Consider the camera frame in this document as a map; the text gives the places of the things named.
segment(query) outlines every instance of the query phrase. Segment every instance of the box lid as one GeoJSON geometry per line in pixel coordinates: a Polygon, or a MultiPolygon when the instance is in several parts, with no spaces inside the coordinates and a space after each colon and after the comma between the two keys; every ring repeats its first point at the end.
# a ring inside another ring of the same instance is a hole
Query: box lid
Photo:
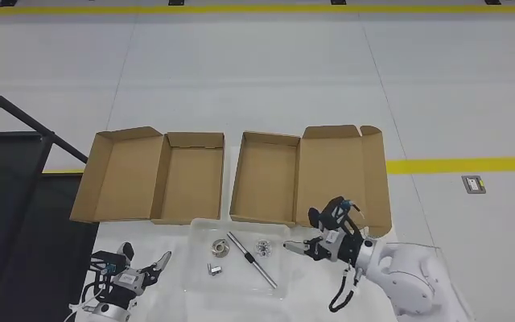
{"type": "Polygon", "coordinates": [[[310,207],[322,210],[336,196],[354,201],[365,215],[351,211],[373,236],[391,229],[382,132],[373,126],[310,126],[300,143],[295,220],[309,226],[310,207]]]}
{"type": "Polygon", "coordinates": [[[299,141],[290,135],[243,133],[230,208],[234,221],[295,225],[299,141]]]}
{"type": "Polygon", "coordinates": [[[166,134],[169,163],[163,207],[155,224],[189,225],[197,217],[220,218],[224,134],[166,134]]]}
{"type": "Polygon", "coordinates": [[[164,137],[146,126],[97,133],[70,219],[146,219],[159,210],[156,180],[164,137]]]}

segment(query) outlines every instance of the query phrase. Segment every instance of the cable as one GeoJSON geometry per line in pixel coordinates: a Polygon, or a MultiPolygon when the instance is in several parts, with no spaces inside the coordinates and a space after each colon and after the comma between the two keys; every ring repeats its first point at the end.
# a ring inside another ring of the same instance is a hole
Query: cable
{"type": "Polygon", "coordinates": [[[88,304],[89,302],[93,301],[97,296],[99,296],[99,294],[103,291],[104,289],[100,289],[98,293],[96,293],[95,295],[93,295],[92,297],[90,297],[87,301],[81,301],[79,302],[77,305],[73,305],[73,304],[70,304],[70,309],[72,310],[72,313],[70,313],[68,316],[66,316],[66,319],[64,319],[63,322],[66,322],[68,321],[68,319],[70,317],[72,317],[75,313],[77,313],[77,311],[79,311],[79,309],[82,309],[83,307],[86,306],[86,304],[88,304]]]}
{"type": "MultiPolygon", "coordinates": [[[[347,297],[345,297],[344,302],[342,302],[342,303],[338,304],[336,307],[334,307],[336,301],[339,299],[341,293],[344,291],[345,281],[347,280],[347,273],[348,273],[348,270],[345,270],[344,271],[344,277],[342,278],[342,281],[341,281],[340,289],[338,290],[338,293],[336,293],[335,297],[332,299],[332,301],[329,304],[329,311],[331,311],[333,313],[336,313],[339,310],[341,310],[342,308],[344,308],[351,301],[352,296],[354,295],[354,290],[351,290],[347,294],[347,297]]],[[[357,286],[357,282],[358,282],[358,280],[354,279],[354,287],[357,286]]]]}
{"type": "MultiPolygon", "coordinates": [[[[105,284],[105,281],[102,281],[102,282],[98,282],[98,285],[102,285],[102,284],[105,284]]],[[[86,301],[86,294],[88,294],[88,290],[90,287],[92,287],[93,285],[95,285],[95,282],[91,282],[90,284],[86,285],[84,287],[84,290],[82,291],[82,296],[80,297],[80,300],[82,302],[85,302],[86,301]]]]}

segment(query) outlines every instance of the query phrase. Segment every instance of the black stand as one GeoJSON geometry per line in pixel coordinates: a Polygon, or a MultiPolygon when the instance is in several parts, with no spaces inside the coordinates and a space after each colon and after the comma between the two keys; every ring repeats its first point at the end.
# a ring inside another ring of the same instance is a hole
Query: black stand
{"type": "Polygon", "coordinates": [[[2,320],[64,320],[80,299],[98,224],[69,220],[82,174],[42,172],[53,144],[88,158],[1,96],[0,108],[35,130],[0,132],[2,320]]]}
{"type": "Polygon", "coordinates": [[[14,6],[18,0],[0,0],[0,6],[14,6]]]}

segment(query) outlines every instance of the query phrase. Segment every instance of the yellow floor line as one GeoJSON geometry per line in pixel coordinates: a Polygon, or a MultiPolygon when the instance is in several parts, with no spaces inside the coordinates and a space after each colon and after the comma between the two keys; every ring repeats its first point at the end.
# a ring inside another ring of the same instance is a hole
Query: yellow floor line
{"type": "MultiPolygon", "coordinates": [[[[449,172],[515,171],[515,157],[476,159],[413,159],[386,161],[390,175],[416,175],[449,172]]],[[[83,169],[46,170],[43,173],[82,173],[83,169]]]]}
{"type": "Polygon", "coordinates": [[[13,6],[0,15],[15,14],[266,14],[266,13],[386,13],[483,14],[515,13],[515,6],[331,6],[331,5],[226,5],[226,6],[13,6]]]}

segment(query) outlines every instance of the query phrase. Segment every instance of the black cable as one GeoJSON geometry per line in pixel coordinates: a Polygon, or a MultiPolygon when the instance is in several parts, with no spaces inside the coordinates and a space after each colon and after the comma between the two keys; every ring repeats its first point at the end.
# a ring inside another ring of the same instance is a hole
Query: black cable
{"type": "Polygon", "coordinates": [[[90,287],[95,285],[96,282],[91,282],[90,284],[86,285],[84,287],[84,290],[82,291],[82,295],[80,296],[81,302],[84,303],[86,301],[86,294],[88,294],[88,290],[90,287]]]}
{"type": "MultiPolygon", "coordinates": [[[[341,310],[342,308],[344,308],[351,301],[352,296],[354,295],[354,291],[350,291],[347,294],[347,297],[345,297],[344,302],[342,302],[342,303],[338,304],[336,307],[334,307],[336,301],[339,299],[341,293],[344,291],[346,280],[347,280],[347,273],[344,274],[344,277],[341,280],[341,286],[340,286],[340,289],[338,290],[338,293],[336,293],[335,297],[332,299],[332,301],[329,304],[329,311],[331,311],[333,313],[336,313],[339,310],[341,310]]],[[[358,282],[358,280],[354,279],[354,287],[357,285],[357,282],[358,282]]]]}

